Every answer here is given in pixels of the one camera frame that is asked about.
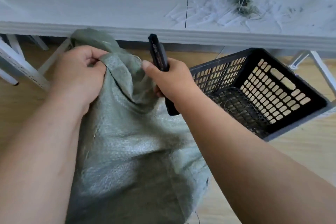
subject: hand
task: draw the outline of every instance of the hand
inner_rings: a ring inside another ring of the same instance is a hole
[[[188,97],[195,90],[199,91],[189,68],[182,61],[168,58],[169,71],[162,72],[151,62],[144,60],[142,68],[153,79],[158,97],[165,95],[173,103],[182,97]]]
[[[88,45],[65,52],[56,66],[49,98],[78,103],[85,114],[102,88],[106,67],[98,58],[106,53]]]

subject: crate handle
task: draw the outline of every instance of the crate handle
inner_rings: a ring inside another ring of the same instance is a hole
[[[288,89],[295,90],[295,88],[296,88],[295,84],[290,79],[288,79],[287,77],[284,77],[284,75],[278,69],[272,67],[270,69],[270,72],[271,72],[272,75],[274,75],[275,78],[277,78]]]

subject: tied green leaves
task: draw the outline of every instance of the tied green leaves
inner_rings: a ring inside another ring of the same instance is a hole
[[[237,12],[240,15],[249,16],[259,13],[258,8],[253,5],[253,0],[234,0],[234,4],[237,5]]]

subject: black tool handle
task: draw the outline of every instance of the black tool handle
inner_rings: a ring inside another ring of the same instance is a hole
[[[163,72],[169,71],[169,64],[167,61],[167,56],[163,45],[159,42],[157,35],[150,34],[148,37],[150,43],[150,54],[153,59],[154,65]],[[170,116],[179,115],[180,113],[176,110],[174,103],[166,98],[166,107],[168,114]]]

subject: black plastic basket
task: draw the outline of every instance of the black plastic basket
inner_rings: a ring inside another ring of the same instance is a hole
[[[264,141],[331,107],[324,96],[264,49],[237,52],[190,71],[209,98]]]

